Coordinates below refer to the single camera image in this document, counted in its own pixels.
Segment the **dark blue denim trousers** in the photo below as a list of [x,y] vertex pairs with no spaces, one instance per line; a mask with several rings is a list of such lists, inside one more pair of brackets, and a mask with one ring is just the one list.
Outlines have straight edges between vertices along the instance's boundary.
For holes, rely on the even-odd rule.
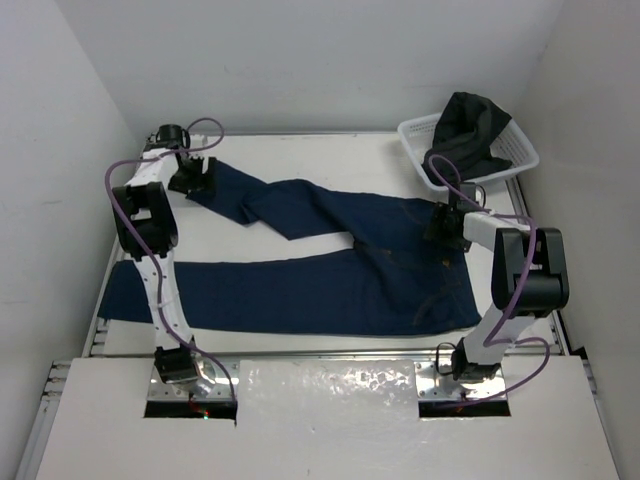
[[264,223],[288,240],[347,233],[350,248],[255,263],[179,262],[195,328],[269,334],[436,335],[480,321],[462,252],[425,238],[435,207],[419,198],[266,183],[225,163],[187,198],[228,220]]

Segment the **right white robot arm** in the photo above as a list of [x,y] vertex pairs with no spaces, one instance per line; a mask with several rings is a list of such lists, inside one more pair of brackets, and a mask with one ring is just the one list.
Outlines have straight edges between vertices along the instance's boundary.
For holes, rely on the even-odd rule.
[[527,217],[473,211],[460,202],[438,203],[425,237],[468,251],[477,244],[493,254],[492,303],[451,355],[451,377],[473,382],[493,377],[507,351],[537,319],[566,306],[570,296],[564,239]]

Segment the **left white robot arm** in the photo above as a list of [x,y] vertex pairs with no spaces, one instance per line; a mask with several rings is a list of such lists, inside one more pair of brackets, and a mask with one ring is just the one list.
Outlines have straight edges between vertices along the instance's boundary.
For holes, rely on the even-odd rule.
[[167,196],[171,178],[190,150],[154,144],[138,160],[119,161],[105,173],[121,248],[142,281],[154,328],[159,381],[184,392],[206,385],[205,352],[197,347],[178,288],[174,249],[178,228]]

